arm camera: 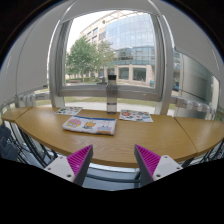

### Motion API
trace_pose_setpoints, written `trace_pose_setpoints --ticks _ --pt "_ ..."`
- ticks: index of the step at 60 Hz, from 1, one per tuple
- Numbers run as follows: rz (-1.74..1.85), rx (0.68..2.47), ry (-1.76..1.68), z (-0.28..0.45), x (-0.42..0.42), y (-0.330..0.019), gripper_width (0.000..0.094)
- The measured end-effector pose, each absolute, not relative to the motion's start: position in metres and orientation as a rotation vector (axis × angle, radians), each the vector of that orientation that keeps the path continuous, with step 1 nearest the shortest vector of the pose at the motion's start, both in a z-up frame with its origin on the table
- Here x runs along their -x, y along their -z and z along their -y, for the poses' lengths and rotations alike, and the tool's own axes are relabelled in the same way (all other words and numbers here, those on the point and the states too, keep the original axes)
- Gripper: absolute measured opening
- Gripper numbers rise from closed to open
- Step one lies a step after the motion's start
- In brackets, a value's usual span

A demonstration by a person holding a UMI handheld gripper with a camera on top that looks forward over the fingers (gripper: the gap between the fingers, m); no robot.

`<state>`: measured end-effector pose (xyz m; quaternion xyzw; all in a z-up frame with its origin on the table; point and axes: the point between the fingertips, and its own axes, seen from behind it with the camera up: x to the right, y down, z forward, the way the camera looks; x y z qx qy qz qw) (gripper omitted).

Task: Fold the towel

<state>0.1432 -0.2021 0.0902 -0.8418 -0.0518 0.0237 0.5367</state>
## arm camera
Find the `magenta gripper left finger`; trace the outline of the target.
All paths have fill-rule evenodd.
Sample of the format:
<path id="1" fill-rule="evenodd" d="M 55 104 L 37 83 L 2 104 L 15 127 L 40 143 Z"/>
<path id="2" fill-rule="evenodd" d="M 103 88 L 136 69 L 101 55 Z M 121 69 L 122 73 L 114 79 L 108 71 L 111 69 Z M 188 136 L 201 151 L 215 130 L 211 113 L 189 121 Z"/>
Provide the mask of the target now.
<path id="1" fill-rule="evenodd" d="M 69 155 L 67 161 L 75 174 L 74 183 L 82 186 L 93 156 L 93 146 L 86 146 Z"/>

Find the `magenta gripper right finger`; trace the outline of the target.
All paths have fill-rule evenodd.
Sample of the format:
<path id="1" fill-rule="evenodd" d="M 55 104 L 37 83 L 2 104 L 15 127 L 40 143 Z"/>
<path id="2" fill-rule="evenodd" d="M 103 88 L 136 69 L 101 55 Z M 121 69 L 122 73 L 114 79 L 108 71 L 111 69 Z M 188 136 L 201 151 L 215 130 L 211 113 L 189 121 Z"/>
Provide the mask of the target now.
<path id="1" fill-rule="evenodd" d="M 152 183 L 160 156 L 139 145 L 135 145 L 134 155 L 140 169 L 141 185 L 145 186 Z"/>

